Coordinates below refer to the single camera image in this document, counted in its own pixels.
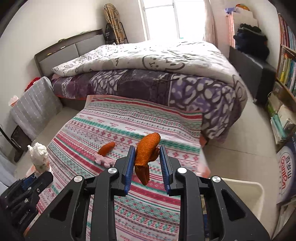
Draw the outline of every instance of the white comforter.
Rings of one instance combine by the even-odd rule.
[[[103,45],[53,68],[53,72],[66,77],[112,69],[147,69],[210,77],[233,87],[242,108],[247,100],[244,84],[235,68],[207,42],[179,40]]]

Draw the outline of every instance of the pink fuzzy trim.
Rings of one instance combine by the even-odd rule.
[[[114,159],[111,159],[109,157],[102,156],[102,155],[99,155],[99,154],[95,154],[95,160],[94,161],[97,164],[103,165],[106,168],[113,167],[115,162],[116,162],[116,160],[114,160]]]

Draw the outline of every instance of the pink curtain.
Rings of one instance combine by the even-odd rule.
[[[210,0],[205,2],[205,36],[204,41],[214,44],[217,47],[216,27]]]

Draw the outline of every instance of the orange plush object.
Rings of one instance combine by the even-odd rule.
[[[105,145],[103,145],[99,151],[98,154],[101,156],[106,156],[109,151],[111,151],[115,147],[115,142],[109,142]]]
[[[144,186],[150,180],[148,162],[155,161],[159,155],[159,148],[157,147],[159,142],[160,135],[154,132],[143,137],[137,146],[135,173]]]

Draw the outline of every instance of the bed frame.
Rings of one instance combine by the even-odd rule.
[[[52,68],[69,60],[78,58],[91,50],[105,44],[102,29],[83,32],[67,39],[61,39],[56,44],[40,51],[34,56],[41,76],[51,79]],[[85,100],[60,98],[63,106],[75,110],[82,110]]]

